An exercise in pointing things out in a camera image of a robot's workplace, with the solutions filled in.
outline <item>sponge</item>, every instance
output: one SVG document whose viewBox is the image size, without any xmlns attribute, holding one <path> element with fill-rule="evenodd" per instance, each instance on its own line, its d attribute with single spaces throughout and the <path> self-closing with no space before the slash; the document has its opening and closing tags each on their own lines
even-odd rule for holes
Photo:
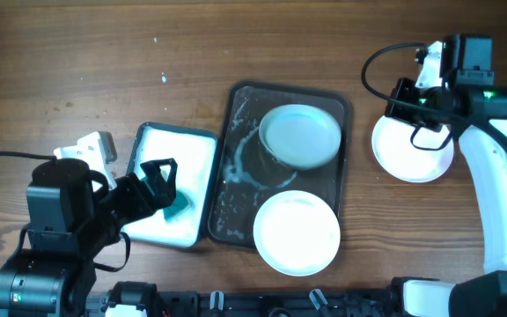
<svg viewBox="0 0 507 317">
<path fill-rule="evenodd" d="M 166 223 L 174 220 L 177 216 L 185 212 L 185 210 L 189 210 L 192 205 L 191 199 L 182 191 L 177 190 L 172 205 L 164 208 L 164 219 Z"/>
</svg>

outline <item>white plate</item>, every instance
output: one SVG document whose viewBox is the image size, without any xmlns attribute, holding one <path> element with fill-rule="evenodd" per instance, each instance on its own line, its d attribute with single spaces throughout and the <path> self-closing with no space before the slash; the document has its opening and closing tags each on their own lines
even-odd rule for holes
<svg viewBox="0 0 507 317">
<path fill-rule="evenodd" d="M 404 122 L 381 117 L 371 137 L 373 153 L 381 166 L 398 179 L 409 182 L 433 181 L 443 175 L 453 161 L 453 140 L 440 151 L 418 150 L 410 143 L 414 129 Z M 446 126 L 439 133 L 420 129 L 414 143 L 425 148 L 437 148 L 448 134 Z"/>
<path fill-rule="evenodd" d="M 323 270 L 340 247 L 340 224 L 316 195 L 291 190 L 269 198 L 253 222 L 253 240 L 273 269 L 290 276 Z"/>
<path fill-rule="evenodd" d="M 285 105 L 265 114 L 260 123 L 260 140 L 276 159 L 305 170 L 334 158 L 342 131 L 334 117 L 322 109 Z"/>
</svg>

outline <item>wooden table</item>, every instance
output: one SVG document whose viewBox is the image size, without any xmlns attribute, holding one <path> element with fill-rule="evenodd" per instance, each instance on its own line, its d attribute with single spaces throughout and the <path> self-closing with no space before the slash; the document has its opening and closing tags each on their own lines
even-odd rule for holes
<svg viewBox="0 0 507 317">
<path fill-rule="evenodd" d="M 342 244 L 328 268 L 289 277 L 256 253 L 208 240 L 188 251 L 135 242 L 127 267 L 98 272 L 93 290 L 123 280 L 162 291 L 338 290 L 384 286 L 393 276 L 461 282 L 482 274 L 481 220 L 464 158 L 456 155 L 450 171 L 427 184 L 386 173 L 370 143 L 385 102 L 359 74 L 387 45 L 487 33 L 496 82 L 507 85 L 507 2 L 257 2 L 26 8 L 0 1 L 0 150 L 49 154 L 108 130 L 119 157 L 113 170 L 123 174 L 140 124 L 218 133 L 227 92 L 244 78 L 335 90 L 354 106 Z M 413 59 L 411 50 L 381 57 L 370 81 L 390 92 L 398 77 L 417 75 Z M 0 158 L 0 267 L 29 219 L 26 187 L 39 163 Z M 109 247 L 99 261 L 121 263 L 123 252 Z"/>
</svg>

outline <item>black cable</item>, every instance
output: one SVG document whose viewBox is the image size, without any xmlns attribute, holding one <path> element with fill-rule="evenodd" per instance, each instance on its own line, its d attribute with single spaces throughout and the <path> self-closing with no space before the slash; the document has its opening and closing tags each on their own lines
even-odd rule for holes
<svg viewBox="0 0 507 317">
<path fill-rule="evenodd" d="M 31 227 L 31 223 L 28 223 L 26 225 L 23 225 L 23 227 L 21 228 L 21 231 L 18 234 L 17 248 L 15 248 L 15 251 L 13 251 L 13 254 L 11 254 L 11 256 L 9 257 L 9 259 L 7 259 L 7 261 L 5 262 L 5 265 L 7 265 L 7 263 L 9 263 L 11 260 L 13 260 L 14 258 L 16 258 L 21 253 L 21 250 L 23 249 L 23 245 L 25 244 L 26 232 L 28 231 L 28 229 L 30 227 Z"/>
<path fill-rule="evenodd" d="M 15 151 L 0 151 L 0 157 L 12 157 L 12 158 L 23 158 L 23 159 L 46 159 L 46 160 L 57 160 L 54 155 L 38 155 Z"/>
<path fill-rule="evenodd" d="M 441 145 L 439 145 L 438 148 L 436 148 L 436 149 L 435 148 L 424 148 L 422 146 L 418 146 L 418 145 L 414 144 L 415 136 L 417 136 L 418 131 L 420 131 L 421 128 L 423 128 L 423 127 L 422 126 L 415 127 L 414 132 L 412 132 L 412 135 L 410 136 L 410 143 L 412 144 L 412 146 L 414 146 L 418 150 L 422 150 L 422 151 L 439 151 L 439 150 L 443 150 L 445 148 L 445 146 L 447 146 L 447 144 L 449 144 L 449 141 L 451 141 L 451 139 L 453 138 L 453 133 L 451 131 L 449 131 L 449 133 L 447 134 L 447 137 L 441 143 Z"/>
<path fill-rule="evenodd" d="M 500 147 L 503 148 L 504 152 L 507 155 L 507 146 L 503 143 L 502 139 L 497 135 L 497 133 L 496 133 L 497 130 L 496 129 L 488 129 L 488 128 L 483 127 L 483 126 L 479 126 L 479 125 L 475 124 L 473 121 L 471 121 L 469 118 L 467 118 L 465 116 L 462 116 L 462 115 L 453 114 L 453 113 L 447 113 L 445 111 L 441 111 L 441 110 L 438 110 L 438 109 L 432 109 L 432 108 L 422 107 L 422 106 L 418 106 L 418 105 L 411 104 L 411 103 L 408 103 L 408 102 L 404 102 L 404 101 L 393 99 L 393 98 L 385 95 L 384 93 L 375 90 L 373 87 L 371 87 L 369 85 L 369 83 L 367 83 L 367 68 L 369 68 L 369 65 L 371 64 L 371 62 L 375 58 L 379 57 L 380 55 L 383 55 L 386 52 L 389 52 L 389 51 L 392 51 L 392 50 L 395 50 L 395 49 L 399 49 L 399 48 L 416 48 L 416 47 L 428 49 L 428 47 L 424 43 L 417 43 L 417 42 L 401 43 L 401 44 L 396 44 L 396 45 L 389 46 L 387 48 L 380 49 L 375 54 L 371 55 L 371 57 L 369 57 L 369 59 L 367 60 L 367 62 L 365 62 L 363 68 L 361 69 L 361 82 L 363 83 L 363 86 L 370 93 L 374 94 L 375 96 L 377 96 L 377 97 L 379 97 L 379 98 L 381 98 L 383 100 L 386 100 L 386 101 L 388 101 L 390 103 L 393 103 L 393 104 L 395 104 L 397 106 L 405 107 L 407 109 L 412 109 L 412 110 L 415 110 L 415 111 L 418 111 L 418 112 L 422 112 L 422 113 L 444 115 L 444 116 L 446 116 L 448 118 L 451 118 L 453 120 L 463 122 L 463 123 L 465 123 L 465 124 L 467 124 L 469 126 L 474 126 L 477 129 L 479 129 L 480 131 L 486 133 L 492 139 L 494 139 L 496 141 L 496 143 L 498 145 L 500 145 Z"/>
<path fill-rule="evenodd" d="M 106 264 L 95 263 L 95 269 L 104 270 L 105 272 L 118 272 L 127 265 L 130 257 L 130 237 L 125 232 L 120 232 L 120 235 L 124 239 L 124 244 L 126 247 L 126 253 L 124 254 L 124 264 L 118 268 L 114 268 Z"/>
</svg>

